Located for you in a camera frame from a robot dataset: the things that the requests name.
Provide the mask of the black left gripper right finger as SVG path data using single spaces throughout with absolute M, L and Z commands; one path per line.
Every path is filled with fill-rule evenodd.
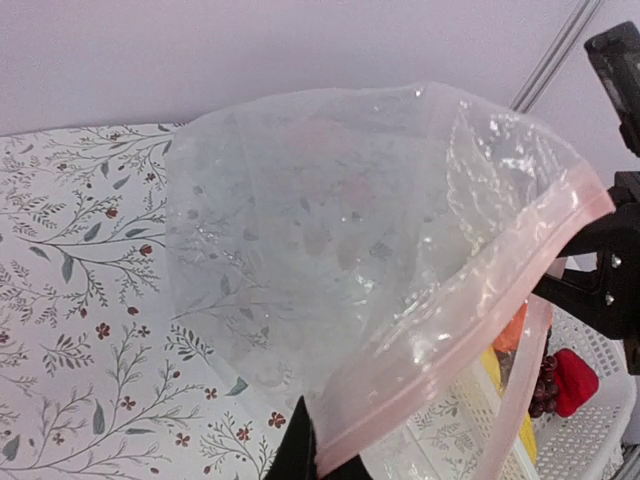
M 639 174 L 617 172 L 615 211 L 584 227 L 559 256 L 594 253 L 592 271 L 543 276 L 534 294 L 612 340 L 639 335 Z

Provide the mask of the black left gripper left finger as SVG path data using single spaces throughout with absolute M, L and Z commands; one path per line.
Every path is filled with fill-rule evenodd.
M 289 421 L 267 480 L 319 480 L 317 442 L 305 400 L 300 397 Z M 372 480 L 359 455 L 323 477 L 324 480 Z

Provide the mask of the orange toy pumpkin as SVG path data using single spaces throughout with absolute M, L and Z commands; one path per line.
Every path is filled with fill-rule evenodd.
M 493 341 L 492 347 L 501 353 L 513 352 L 518 348 L 526 319 L 528 304 L 523 303 L 513 316 L 509 324 Z

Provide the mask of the white plastic basket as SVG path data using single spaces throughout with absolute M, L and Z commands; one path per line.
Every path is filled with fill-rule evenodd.
M 620 345 L 560 309 L 554 311 L 549 350 L 574 351 L 599 378 L 596 394 L 575 414 L 545 414 L 532 423 L 537 456 L 516 441 L 503 479 L 607 479 L 621 463 L 620 442 L 636 401 Z M 500 393 L 476 362 L 434 403 L 407 423 L 411 440 L 430 462 L 436 479 L 473 476 L 489 438 Z

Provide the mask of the clear zip top bag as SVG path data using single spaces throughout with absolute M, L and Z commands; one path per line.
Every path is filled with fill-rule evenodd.
M 533 290 L 614 209 L 571 145 L 443 84 L 311 90 L 180 128 L 166 173 L 179 319 L 274 405 L 304 402 L 320 475 L 362 453 L 433 472 L 410 417 L 470 387 L 525 309 L 471 467 L 501 475 L 551 319 Z

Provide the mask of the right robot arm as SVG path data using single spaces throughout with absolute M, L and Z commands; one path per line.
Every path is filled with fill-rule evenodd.
M 639 157 L 639 30 L 625 21 L 584 43 L 589 62 L 618 116 L 625 146 Z

